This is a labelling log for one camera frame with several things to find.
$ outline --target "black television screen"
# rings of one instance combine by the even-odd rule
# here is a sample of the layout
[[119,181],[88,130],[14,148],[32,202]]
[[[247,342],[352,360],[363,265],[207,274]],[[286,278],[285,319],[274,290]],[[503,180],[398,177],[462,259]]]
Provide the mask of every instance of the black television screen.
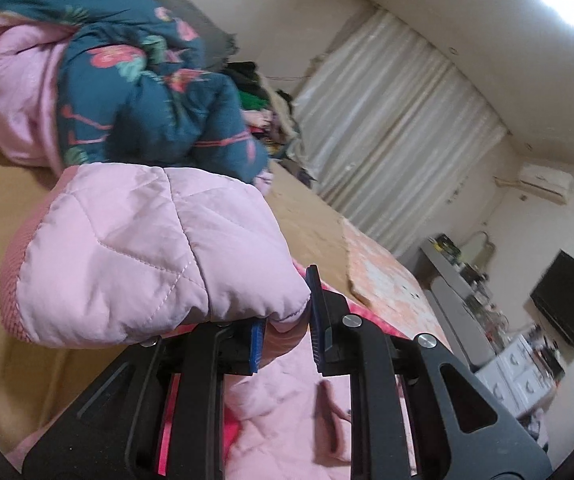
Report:
[[532,291],[531,299],[564,340],[574,347],[574,258],[560,251]]

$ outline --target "ceiling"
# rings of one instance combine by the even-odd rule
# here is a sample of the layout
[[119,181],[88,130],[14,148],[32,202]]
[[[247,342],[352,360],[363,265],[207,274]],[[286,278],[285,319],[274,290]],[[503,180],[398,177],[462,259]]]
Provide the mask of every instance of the ceiling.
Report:
[[554,10],[540,0],[374,1],[465,73],[519,153],[574,164],[574,28]]

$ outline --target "white drawer cabinet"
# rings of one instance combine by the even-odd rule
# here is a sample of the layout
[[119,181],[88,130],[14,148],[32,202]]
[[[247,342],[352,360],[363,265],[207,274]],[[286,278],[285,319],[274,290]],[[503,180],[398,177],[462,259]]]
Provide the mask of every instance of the white drawer cabinet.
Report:
[[532,412],[556,387],[538,367],[533,350],[522,336],[478,370],[476,377],[516,418]]

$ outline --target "white air conditioner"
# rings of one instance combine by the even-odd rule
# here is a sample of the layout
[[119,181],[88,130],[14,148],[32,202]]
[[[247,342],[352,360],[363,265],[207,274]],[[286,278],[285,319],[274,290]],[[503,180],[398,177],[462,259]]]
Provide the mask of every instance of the white air conditioner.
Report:
[[545,166],[525,163],[520,170],[517,182],[496,178],[500,187],[517,187],[557,204],[567,204],[574,184],[574,178],[564,171]]

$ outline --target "curtain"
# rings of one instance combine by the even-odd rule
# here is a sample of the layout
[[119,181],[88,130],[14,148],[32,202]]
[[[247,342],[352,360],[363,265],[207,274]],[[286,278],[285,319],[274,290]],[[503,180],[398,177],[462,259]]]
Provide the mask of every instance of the curtain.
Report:
[[294,108],[292,158],[394,256],[507,132],[455,65],[385,10],[329,56]]

